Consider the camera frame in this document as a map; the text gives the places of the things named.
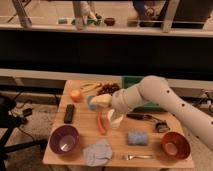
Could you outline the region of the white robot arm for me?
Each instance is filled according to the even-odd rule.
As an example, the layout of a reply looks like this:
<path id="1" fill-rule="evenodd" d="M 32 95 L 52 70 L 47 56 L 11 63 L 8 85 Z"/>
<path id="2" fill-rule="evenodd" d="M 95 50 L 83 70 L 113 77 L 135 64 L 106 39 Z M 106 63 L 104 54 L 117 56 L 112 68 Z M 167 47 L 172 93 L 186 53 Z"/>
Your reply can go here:
<path id="1" fill-rule="evenodd" d="M 120 89 L 112 95 L 95 96 L 90 101 L 104 108 L 111 107 L 119 114 L 127 114 L 148 102 L 173 114 L 213 151 L 213 118 L 182 100 L 163 77 L 146 76 L 127 89 Z"/>

